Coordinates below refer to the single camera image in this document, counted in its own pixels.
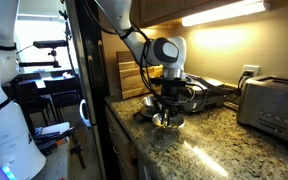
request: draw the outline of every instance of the kitchen counter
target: kitchen counter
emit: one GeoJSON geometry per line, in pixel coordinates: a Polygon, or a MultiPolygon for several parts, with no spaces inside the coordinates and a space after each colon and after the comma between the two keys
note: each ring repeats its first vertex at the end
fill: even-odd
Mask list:
{"type": "Polygon", "coordinates": [[[161,129],[133,120],[141,99],[106,102],[157,179],[288,179],[288,143],[237,124],[236,112],[183,114],[183,128],[161,129]]]}

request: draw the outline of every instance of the kitchen cabinet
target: kitchen cabinet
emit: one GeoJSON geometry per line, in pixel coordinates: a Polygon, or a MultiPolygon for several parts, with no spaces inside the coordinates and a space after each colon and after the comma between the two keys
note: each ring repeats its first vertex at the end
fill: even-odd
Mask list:
{"type": "Polygon", "coordinates": [[[135,145],[126,135],[118,120],[107,106],[105,107],[105,113],[110,137],[113,142],[112,148],[119,160],[121,178],[123,180],[137,180],[138,164],[135,145]]]}
{"type": "Polygon", "coordinates": [[[140,0],[133,0],[130,10],[130,19],[136,26],[141,27],[140,0]]]}
{"type": "Polygon", "coordinates": [[[209,0],[186,0],[185,1],[185,8],[197,6],[197,5],[200,5],[202,3],[205,3],[206,1],[209,1],[209,0]]]}
{"type": "Polygon", "coordinates": [[[241,0],[141,0],[141,25],[153,26],[241,0]]]}
{"type": "Polygon", "coordinates": [[[179,0],[141,0],[142,23],[160,18],[185,8],[185,1],[179,0]]]}

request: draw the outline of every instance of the wall outlet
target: wall outlet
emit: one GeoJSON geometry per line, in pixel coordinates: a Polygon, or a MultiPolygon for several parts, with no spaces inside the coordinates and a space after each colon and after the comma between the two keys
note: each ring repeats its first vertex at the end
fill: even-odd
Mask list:
{"type": "Polygon", "coordinates": [[[245,64],[244,67],[243,67],[243,72],[244,71],[253,71],[253,76],[257,76],[259,74],[259,72],[260,72],[260,66],[246,65],[245,64]]]}

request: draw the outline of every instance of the toaster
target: toaster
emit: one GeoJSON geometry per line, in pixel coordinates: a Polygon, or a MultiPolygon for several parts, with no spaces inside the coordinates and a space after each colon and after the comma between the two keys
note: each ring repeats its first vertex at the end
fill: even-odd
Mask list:
{"type": "Polygon", "coordinates": [[[262,75],[246,80],[236,119],[288,141],[288,79],[262,75]]]}

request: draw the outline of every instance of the metal bowl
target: metal bowl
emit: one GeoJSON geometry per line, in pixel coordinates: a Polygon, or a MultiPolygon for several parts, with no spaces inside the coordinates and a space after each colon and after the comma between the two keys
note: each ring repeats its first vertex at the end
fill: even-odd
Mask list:
{"type": "Polygon", "coordinates": [[[153,101],[155,101],[154,96],[146,96],[141,100],[147,111],[156,112],[157,110],[154,107],[153,101]]]}
{"type": "Polygon", "coordinates": [[[171,117],[169,119],[169,124],[167,125],[167,122],[162,122],[162,115],[157,113],[153,116],[152,121],[153,124],[160,128],[166,128],[166,129],[180,129],[184,127],[184,118],[181,115],[177,115],[175,117],[171,117]]]}

